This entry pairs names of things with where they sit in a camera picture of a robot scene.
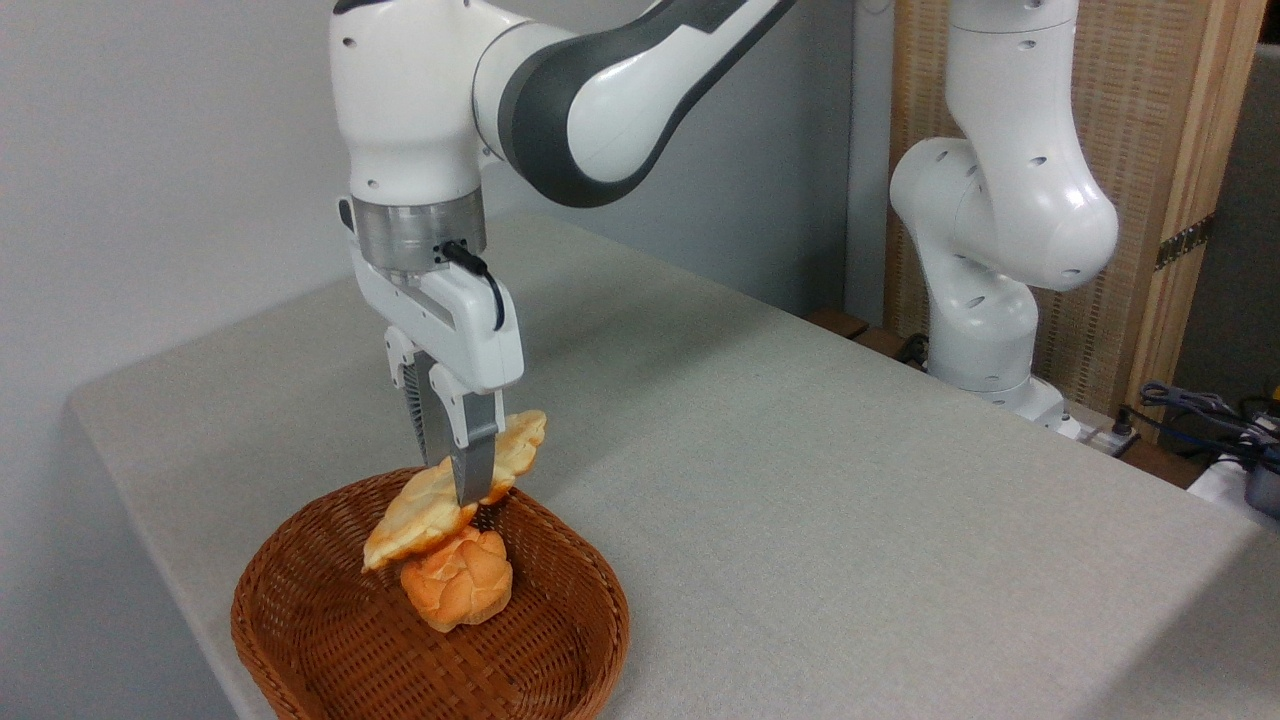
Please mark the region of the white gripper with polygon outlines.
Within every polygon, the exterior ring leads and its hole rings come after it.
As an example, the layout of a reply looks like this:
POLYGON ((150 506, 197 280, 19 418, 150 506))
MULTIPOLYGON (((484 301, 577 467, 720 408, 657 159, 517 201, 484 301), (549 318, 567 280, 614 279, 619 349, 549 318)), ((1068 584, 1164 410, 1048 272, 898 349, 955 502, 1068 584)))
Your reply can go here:
POLYGON ((389 325, 387 357, 403 392, 422 464, 451 456, 458 503, 490 493, 503 389, 524 374, 515 302, 465 260, 486 246, 483 200, 413 206, 338 202, 366 302, 389 325))

